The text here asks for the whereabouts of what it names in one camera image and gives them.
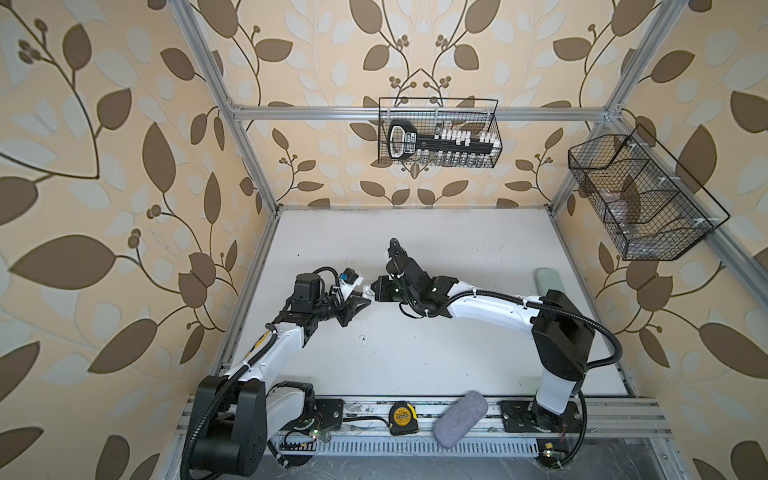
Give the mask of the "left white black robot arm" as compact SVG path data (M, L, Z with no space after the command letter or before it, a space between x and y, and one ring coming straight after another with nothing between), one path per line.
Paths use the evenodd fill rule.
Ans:
M297 275L292 294L245 357L221 375L198 385L181 453L183 479L252 475L281 428L316 418L309 383L278 381L290 360L306 346L320 323L335 319L347 326L371 300L353 269L337 272L331 284L325 268Z

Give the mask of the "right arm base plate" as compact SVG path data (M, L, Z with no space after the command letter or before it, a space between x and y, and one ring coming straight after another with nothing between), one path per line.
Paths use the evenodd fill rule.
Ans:
M574 401L555 414L535 400L505 400L499 404L504 431L507 433L575 434L582 430L585 414Z

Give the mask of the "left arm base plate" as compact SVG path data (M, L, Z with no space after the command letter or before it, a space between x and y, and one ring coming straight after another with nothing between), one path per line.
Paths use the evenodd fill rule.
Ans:
M343 423L344 401L342 399L312 400L305 408L296 430L310 435L338 430Z

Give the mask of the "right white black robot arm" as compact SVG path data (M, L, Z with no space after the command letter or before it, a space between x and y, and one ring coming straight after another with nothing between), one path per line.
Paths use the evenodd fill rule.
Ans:
M416 318L478 320L530 336L543 367L533 408L561 416L587 374L618 363L623 348L599 322L570 308L559 290L519 296L477 288L455 277L431 276L393 238L386 273L364 288L376 302L410 307Z

